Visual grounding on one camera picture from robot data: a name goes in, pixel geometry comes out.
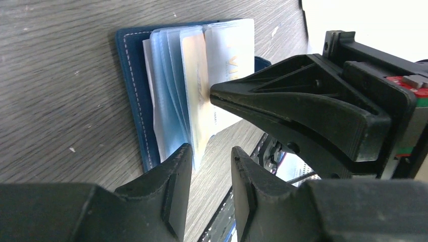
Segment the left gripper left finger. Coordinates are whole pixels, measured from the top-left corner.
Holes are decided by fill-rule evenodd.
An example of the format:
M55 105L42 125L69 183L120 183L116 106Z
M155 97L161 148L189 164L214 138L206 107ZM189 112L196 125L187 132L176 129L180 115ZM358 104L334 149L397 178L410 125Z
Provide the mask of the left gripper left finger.
M183 241L192 173L185 143L115 191L96 184L1 184L1 241Z

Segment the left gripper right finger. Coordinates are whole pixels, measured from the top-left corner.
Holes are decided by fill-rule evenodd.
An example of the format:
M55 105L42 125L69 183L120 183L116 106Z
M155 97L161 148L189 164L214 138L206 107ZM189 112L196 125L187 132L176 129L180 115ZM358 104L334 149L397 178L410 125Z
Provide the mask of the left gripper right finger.
M231 151L238 241L427 241L427 184L313 179L294 187Z

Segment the navy blue card holder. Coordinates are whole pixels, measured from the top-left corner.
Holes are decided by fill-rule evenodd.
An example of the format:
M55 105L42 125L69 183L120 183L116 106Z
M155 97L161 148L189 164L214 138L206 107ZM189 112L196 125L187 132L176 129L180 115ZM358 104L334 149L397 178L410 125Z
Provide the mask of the navy blue card holder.
M160 165L182 144L192 147L180 32L193 27L203 30L203 25L217 22L225 21L124 28L116 32L145 171ZM269 65L269 61L254 53L255 72ZM210 103L213 110L211 137L241 120ZM193 153L193 168L198 169L200 164L195 164Z

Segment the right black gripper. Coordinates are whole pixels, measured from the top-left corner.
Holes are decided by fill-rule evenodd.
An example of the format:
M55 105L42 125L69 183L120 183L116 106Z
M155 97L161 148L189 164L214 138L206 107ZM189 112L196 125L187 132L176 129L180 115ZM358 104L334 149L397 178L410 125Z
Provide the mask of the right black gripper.
M215 84L210 98L322 178L414 179L427 156L427 60L363 45L353 31L327 31L323 57L297 55Z

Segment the white credit card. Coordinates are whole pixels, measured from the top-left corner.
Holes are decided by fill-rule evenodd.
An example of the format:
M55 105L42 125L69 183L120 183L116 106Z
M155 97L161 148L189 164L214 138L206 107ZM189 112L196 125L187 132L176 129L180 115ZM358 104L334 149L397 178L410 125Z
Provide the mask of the white credit card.
M237 19L203 25L205 37L208 97L210 88L247 77L254 67L254 20Z

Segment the yellow VIP credit card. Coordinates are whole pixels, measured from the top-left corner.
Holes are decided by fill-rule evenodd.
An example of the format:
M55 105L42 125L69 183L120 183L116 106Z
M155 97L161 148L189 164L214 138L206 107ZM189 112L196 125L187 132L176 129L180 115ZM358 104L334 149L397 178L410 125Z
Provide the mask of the yellow VIP credit card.
M193 27L180 32L180 44L191 141L197 165L202 161L213 127L203 30Z

